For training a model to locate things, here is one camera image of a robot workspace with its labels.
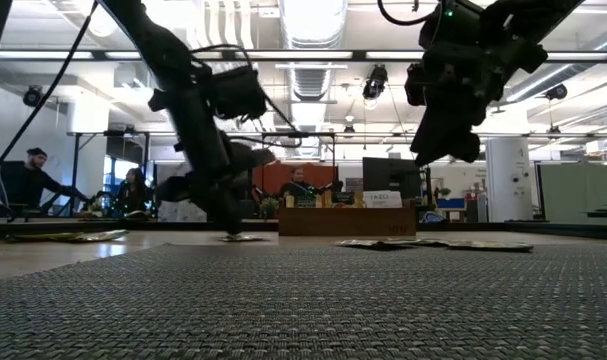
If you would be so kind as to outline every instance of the ceiling duct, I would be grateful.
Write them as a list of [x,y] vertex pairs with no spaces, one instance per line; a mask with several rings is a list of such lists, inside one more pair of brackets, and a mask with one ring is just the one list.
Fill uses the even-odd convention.
[[[607,51],[607,32],[588,42],[577,51]],[[594,67],[594,63],[549,65],[525,81],[513,86],[501,103],[515,103],[541,94],[546,90]]]
[[[347,0],[280,0],[281,29],[288,49],[339,49],[343,39]],[[332,70],[294,67],[289,71],[291,114],[294,124],[301,129],[316,131],[325,119],[326,104]],[[305,147],[319,144],[318,139],[303,139]],[[318,150],[302,148],[299,153],[314,156]]]

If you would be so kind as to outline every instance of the white pillar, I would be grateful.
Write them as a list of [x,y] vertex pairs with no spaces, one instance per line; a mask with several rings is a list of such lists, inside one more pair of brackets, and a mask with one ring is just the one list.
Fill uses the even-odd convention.
[[526,138],[494,138],[486,145],[490,222],[532,220],[532,185]]
[[[94,94],[87,94],[75,99],[74,103],[70,104],[68,117],[70,132],[103,132],[108,129],[110,104]],[[86,143],[90,137],[89,135],[82,136],[80,144]],[[74,137],[70,137],[70,141],[74,143]],[[97,135],[79,151],[76,187],[86,196],[92,196],[97,191],[103,190],[103,166],[106,148],[107,138]],[[69,167],[66,172],[66,175],[70,178],[69,184],[71,184],[73,159],[73,154],[69,154],[67,160]]]

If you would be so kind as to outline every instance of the security camera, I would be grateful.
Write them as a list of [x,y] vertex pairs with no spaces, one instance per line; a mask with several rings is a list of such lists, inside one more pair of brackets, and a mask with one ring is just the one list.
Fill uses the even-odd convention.
[[30,85],[25,94],[23,94],[23,104],[29,107],[36,107],[43,98],[43,87],[39,85]]
[[545,97],[548,100],[562,100],[567,96],[567,88],[563,84],[559,84],[545,92]]

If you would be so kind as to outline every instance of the person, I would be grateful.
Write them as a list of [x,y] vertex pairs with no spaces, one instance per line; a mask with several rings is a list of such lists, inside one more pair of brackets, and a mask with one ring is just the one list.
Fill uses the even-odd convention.
[[18,173],[4,174],[3,182],[6,184],[7,201],[12,210],[39,209],[43,189],[83,201],[89,200],[78,190],[59,184],[43,171],[43,166],[47,162],[47,154],[41,148],[29,149],[27,155],[25,166],[20,168]]
[[292,179],[289,182],[283,184],[283,186],[281,186],[281,191],[279,191],[281,197],[285,197],[288,195],[294,197],[315,195],[317,193],[317,190],[314,188],[314,186],[306,183],[303,180],[304,177],[305,174],[303,172],[302,167],[296,167],[292,169]]
[[143,172],[140,168],[131,168],[125,174],[117,194],[117,201],[124,213],[146,211],[145,203],[151,200],[150,190],[145,186]]

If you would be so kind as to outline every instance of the woman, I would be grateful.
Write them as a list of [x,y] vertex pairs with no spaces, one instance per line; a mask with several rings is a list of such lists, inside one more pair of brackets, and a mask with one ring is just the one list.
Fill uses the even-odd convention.
[[118,193],[118,202],[124,213],[146,211],[145,203],[150,200],[150,191],[145,186],[143,172],[140,168],[132,168],[125,175]]

